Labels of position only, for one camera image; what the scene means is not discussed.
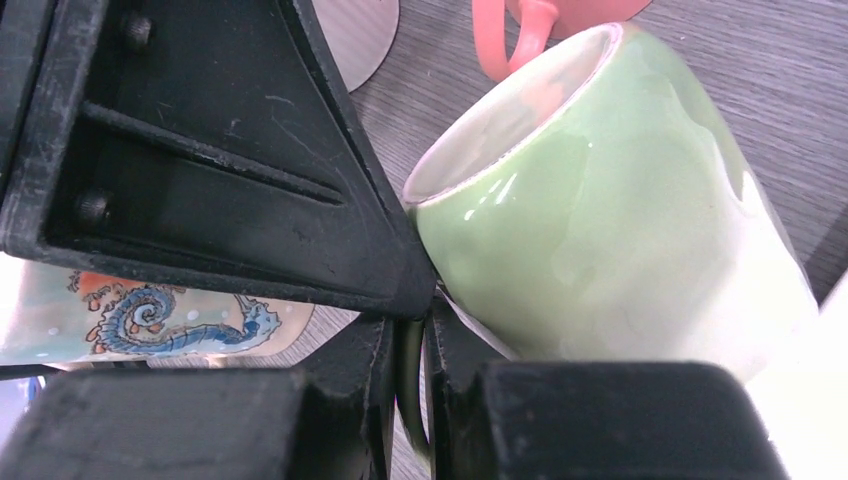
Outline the light green mug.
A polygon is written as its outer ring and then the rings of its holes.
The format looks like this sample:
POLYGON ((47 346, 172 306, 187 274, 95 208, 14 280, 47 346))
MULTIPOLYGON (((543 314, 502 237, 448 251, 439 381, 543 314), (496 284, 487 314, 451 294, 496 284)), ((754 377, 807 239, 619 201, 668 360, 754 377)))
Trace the light green mug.
POLYGON ((818 315, 721 113, 628 22, 495 86, 402 199, 452 302, 525 359, 702 361, 749 381, 818 315))

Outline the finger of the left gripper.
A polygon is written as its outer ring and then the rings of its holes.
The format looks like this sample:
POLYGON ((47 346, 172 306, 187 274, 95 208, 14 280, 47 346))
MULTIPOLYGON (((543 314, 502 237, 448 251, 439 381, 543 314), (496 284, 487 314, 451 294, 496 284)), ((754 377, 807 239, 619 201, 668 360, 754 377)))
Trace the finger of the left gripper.
POLYGON ((309 1, 5 1, 1 248, 398 318, 436 276, 309 1))

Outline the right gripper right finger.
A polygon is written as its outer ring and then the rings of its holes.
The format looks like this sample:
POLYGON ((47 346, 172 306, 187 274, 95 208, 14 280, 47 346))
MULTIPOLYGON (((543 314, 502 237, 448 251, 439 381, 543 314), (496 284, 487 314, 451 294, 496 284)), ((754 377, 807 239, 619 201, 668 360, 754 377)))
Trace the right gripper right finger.
POLYGON ((783 479, 742 386, 699 363, 509 361, 436 299, 424 327, 437 479, 783 479))

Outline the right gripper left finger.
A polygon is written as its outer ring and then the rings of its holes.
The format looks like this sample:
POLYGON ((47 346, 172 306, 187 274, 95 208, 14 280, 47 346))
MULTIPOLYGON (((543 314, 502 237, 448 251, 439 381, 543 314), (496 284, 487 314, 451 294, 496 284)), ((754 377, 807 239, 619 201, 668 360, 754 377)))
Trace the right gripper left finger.
POLYGON ((385 479, 392 320, 362 315, 285 369, 60 375, 18 422, 5 479, 385 479))

